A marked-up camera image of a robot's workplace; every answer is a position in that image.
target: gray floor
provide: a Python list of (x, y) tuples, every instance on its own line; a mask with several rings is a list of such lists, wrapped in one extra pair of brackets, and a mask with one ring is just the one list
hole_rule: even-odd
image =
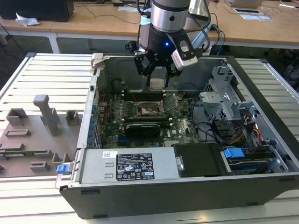
[[(14, 39), (25, 50), (39, 43), (43, 37), (14, 36)], [(88, 48), (87, 39), (59, 38), (58, 43), (61, 52), (65, 54), (92, 54), (95, 52), (130, 53), (130, 50), (125, 49), (127, 41), (93, 40), (94, 50)], [(4, 48), (7, 53), (5, 53), (3, 48), (0, 48), (0, 88), (2, 88), (25, 57), (24, 53), (20, 55), (21, 50), (11, 38), (8, 40), (8, 45)], [(263, 54), (267, 50), (263, 48), (230, 47), (229, 51), (228, 49), (226, 50), (226, 52), (223, 52), (224, 55), (233, 55), (237, 58), (266, 58), (280, 74), (284, 72), (286, 65), (290, 63), (285, 60), (284, 56), (278, 53), (278, 50), (271, 50), (268, 56)], [(28, 52), (52, 53), (49, 40), (45, 38), (40, 44), (31, 47)]]

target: blue cable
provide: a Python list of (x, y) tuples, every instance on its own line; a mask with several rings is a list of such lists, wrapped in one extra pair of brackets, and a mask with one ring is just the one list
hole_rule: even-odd
[(217, 55), (219, 55), (219, 53), (222, 51), (222, 49), (223, 49), (223, 44), (224, 44), (224, 36), (223, 36), (223, 34), (222, 34), (222, 31), (220, 30), (219, 33), (220, 33), (220, 35), (221, 35), (221, 45), (220, 45), (220, 48), (219, 48), (219, 51), (218, 51)]
[(216, 29), (217, 33), (220, 35), (221, 37), (221, 44), (220, 44), (220, 48), (219, 48), (219, 51), (217, 53), (217, 55), (219, 55), (219, 53), (221, 52), (222, 50), (222, 47), (223, 47), (223, 44), (224, 44), (224, 37), (223, 37), (223, 34), (222, 32), (219, 30), (219, 28), (217, 26), (215, 26), (214, 24), (212, 24), (212, 26)]

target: power supply label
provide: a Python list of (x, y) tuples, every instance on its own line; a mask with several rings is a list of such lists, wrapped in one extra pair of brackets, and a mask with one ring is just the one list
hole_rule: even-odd
[(116, 156), (116, 179), (118, 181), (151, 180), (154, 178), (151, 153)]

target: motherboard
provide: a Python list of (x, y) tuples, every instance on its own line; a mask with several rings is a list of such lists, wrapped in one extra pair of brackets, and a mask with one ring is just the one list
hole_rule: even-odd
[(191, 118), (192, 100), (179, 92), (102, 94), (97, 114), (101, 148), (200, 142)]

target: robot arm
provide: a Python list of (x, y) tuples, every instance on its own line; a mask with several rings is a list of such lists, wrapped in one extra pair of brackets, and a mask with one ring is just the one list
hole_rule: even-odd
[[(166, 67), (167, 87), (171, 77), (179, 76), (184, 67), (195, 64), (202, 55), (203, 50), (193, 48), (183, 29), (189, 6), (190, 0), (152, 1), (147, 47), (145, 51), (135, 52), (137, 70), (148, 78), (148, 86), (156, 66)], [(146, 67), (142, 64), (145, 58), (149, 61)]]

